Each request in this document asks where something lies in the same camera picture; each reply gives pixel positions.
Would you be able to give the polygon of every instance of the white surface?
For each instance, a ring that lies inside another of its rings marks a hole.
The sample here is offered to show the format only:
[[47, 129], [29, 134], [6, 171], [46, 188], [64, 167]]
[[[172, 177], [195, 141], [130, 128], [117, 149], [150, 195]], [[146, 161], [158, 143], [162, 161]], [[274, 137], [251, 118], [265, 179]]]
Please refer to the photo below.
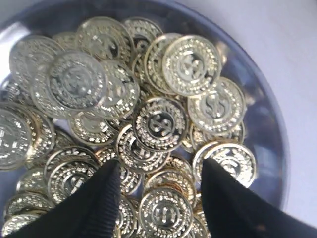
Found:
[[[0, 22], [38, 1], [1, 0]], [[290, 141], [284, 210], [317, 227], [317, 1], [178, 1], [221, 26], [263, 71], [282, 108]]]

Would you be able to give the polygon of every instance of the coin pile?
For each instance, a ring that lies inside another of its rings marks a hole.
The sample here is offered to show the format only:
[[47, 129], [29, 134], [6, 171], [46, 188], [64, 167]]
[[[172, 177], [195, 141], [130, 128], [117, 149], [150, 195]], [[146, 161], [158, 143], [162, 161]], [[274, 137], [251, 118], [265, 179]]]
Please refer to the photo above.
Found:
[[244, 94], [220, 76], [219, 52], [204, 37], [163, 33], [141, 17], [99, 16], [76, 32], [24, 37], [10, 69], [0, 169], [28, 171], [5, 208], [3, 236], [71, 196], [110, 159], [121, 162], [113, 236], [122, 238], [210, 237], [197, 190], [204, 159], [245, 187], [257, 175], [243, 145]]

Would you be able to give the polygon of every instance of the white background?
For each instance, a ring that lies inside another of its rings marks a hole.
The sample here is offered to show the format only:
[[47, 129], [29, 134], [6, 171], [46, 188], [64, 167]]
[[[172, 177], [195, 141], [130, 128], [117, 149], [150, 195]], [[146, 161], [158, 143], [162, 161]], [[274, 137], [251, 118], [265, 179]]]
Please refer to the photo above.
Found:
[[[40, 0], [1, 0], [0, 22]], [[317, 0], [178, 0], [220, 25], [269, 81], [290, 141], [284, 210], [317, 227]]]

